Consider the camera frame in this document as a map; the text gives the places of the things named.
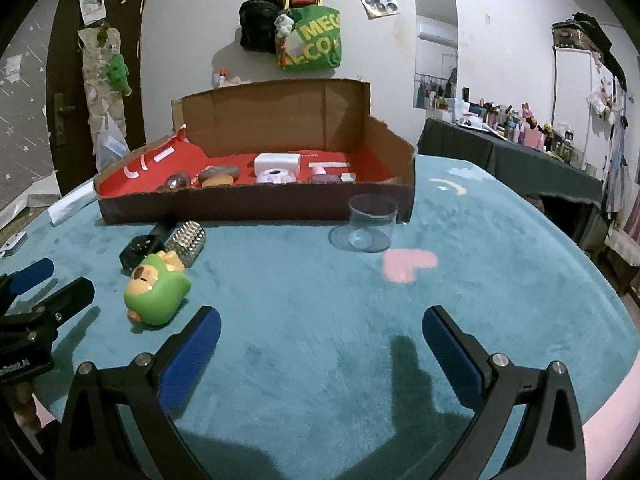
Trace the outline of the person left hand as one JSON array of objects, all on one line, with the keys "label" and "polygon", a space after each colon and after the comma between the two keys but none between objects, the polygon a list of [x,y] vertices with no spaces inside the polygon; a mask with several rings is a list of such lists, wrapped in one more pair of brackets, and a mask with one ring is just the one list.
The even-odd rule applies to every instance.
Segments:
[{"label": "person left hand", "polygon": [[37,413],[32,386],[28,382],[18,384],[12,393],[12,410],[17,425],[28,428],[34,434],[40,431],[42,425]]}]

